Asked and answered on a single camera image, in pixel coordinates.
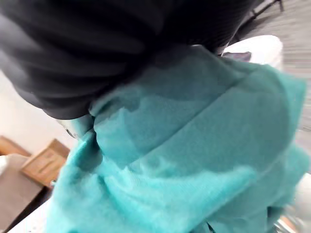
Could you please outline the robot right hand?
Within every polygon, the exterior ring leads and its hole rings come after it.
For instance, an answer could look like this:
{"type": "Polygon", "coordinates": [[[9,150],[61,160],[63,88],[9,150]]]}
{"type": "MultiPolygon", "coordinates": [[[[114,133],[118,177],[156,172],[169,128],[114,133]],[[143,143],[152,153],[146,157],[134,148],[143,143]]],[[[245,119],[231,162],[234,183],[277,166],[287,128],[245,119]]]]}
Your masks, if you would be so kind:
{"type": "Polygon", "coordinates": [[[17,94],[115,162],[161,146],[261,142],[263,75],[221,56],[252,0],[3,0],[0,68],[17,94]]]}

